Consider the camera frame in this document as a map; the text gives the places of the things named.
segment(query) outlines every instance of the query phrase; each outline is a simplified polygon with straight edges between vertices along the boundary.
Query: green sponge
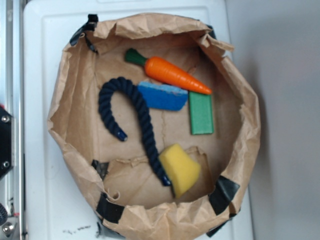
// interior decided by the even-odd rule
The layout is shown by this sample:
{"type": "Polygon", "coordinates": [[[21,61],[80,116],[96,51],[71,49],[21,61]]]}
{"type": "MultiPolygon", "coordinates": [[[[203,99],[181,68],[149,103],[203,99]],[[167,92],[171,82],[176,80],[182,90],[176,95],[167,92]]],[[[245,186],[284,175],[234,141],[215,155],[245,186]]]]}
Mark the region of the green sponge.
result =
{"type": "Polygon", "coordinates": [[[214,133],[211,101],[211,95],[189,92],[191,133],[193,135],[214,133]]]}

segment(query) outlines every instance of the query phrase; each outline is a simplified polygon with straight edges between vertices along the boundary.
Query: orange carrot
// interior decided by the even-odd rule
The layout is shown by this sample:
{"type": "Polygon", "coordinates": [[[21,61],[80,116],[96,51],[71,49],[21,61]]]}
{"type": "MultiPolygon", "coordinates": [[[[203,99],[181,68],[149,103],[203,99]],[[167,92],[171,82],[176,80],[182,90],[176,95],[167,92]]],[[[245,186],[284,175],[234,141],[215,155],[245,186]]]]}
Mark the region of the orange carrot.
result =
{"type": "Polygon", "coordinates": [[[162,83],[201,94],[212,93],[211,89],[202,82],[161,57],[145,58],[137,50],[130,48],[125,54],[125,60],[143,66],[147,76],[162,83]]]}

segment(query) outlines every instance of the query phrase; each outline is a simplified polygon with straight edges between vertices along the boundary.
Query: white wall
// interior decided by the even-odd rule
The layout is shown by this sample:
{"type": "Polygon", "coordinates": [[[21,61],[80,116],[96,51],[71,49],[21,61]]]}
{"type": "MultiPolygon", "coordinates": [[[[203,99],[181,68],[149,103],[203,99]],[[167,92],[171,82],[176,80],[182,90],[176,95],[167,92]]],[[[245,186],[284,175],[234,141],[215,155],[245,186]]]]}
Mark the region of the white wall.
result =
{"type": "Polygon", "coordinates": [[[226,3],[234,62],[260,99],[255,239],[319,239],[320,1],[226,3]]]}

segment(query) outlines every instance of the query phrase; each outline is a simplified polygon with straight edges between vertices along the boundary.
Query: sponge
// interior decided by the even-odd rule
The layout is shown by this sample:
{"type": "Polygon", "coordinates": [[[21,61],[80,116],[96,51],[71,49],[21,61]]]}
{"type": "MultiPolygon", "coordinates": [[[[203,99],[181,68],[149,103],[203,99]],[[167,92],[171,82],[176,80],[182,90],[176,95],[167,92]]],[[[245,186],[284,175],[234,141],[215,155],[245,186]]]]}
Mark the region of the sponge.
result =
{"type": "Polygon", "coordinates": [[[188,91],[167,84],[157,85],[147,81],[138,84],[149,108],[179,111],[188,100],[188,91]]]}
{"type": "Polygon", "coordinates": [[[180,198],[199,178],[200,164],[192,160],[178,143],[167,147],[159,155],[159,160],[172,182],[176,198],[180,198]]]}

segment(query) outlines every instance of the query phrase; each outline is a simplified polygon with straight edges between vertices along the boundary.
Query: brown paper bag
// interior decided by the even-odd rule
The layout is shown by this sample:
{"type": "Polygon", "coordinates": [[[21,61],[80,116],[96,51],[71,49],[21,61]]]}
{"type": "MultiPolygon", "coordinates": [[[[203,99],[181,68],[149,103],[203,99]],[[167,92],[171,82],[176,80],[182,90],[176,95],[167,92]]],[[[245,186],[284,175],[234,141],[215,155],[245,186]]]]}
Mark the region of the brown paper bag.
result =
{"type": "Polygon", "coordinates": [[[48,130],[82,195],[103,225],[129,240],[192,240],[236,215],[260,146],[258,98],[232,61],[233,47],[212,38],[204,23],[181,16],[138,14],[81,28],[65,47],[48,130]],[[123,143],[98,113],[102,85],[123,76],[157,81],[124,61],[127,49],[160,56],[213,90],[214,134],[191,135],[188,103],[180,111],[150,109],[156,147],[179,143],[201,164],[198,182],[180,199],[161,185],[141,143],[130,101],[112,97],[112,112],[128,135],[123,143]],[[97,166],[107,163],[104,179],[97,166]]]}

